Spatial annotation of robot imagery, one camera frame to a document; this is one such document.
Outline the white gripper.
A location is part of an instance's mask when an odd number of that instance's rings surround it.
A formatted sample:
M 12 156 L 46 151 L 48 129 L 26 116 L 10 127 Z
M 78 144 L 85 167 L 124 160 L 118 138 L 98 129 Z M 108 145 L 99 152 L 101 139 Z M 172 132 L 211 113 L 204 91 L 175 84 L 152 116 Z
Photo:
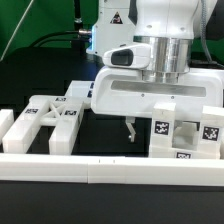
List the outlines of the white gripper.
M 157 73 L 148 44 L 135 43 L 104 53 L 91 98 L 97 114 L 126 116 L 129 139 L 135 141 L 134 117 L 150 118 L 156 104 L 172 105 L 175 118 L 197 121 L 205 106 L 223 106 L 224 70 L 189 68 Z

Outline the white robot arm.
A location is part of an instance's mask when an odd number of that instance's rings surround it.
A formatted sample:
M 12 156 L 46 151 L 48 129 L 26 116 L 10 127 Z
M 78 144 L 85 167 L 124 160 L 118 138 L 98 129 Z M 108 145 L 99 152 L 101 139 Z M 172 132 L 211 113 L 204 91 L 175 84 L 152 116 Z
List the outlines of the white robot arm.
M 157 103 L 175 118 L 197 122 L 205 106 L 223 101 L 223 70 L 192 68 L 190 50 L 218 0 L 100 0 L 87 52 L 100 57 L 91 109 L 150 118 Z

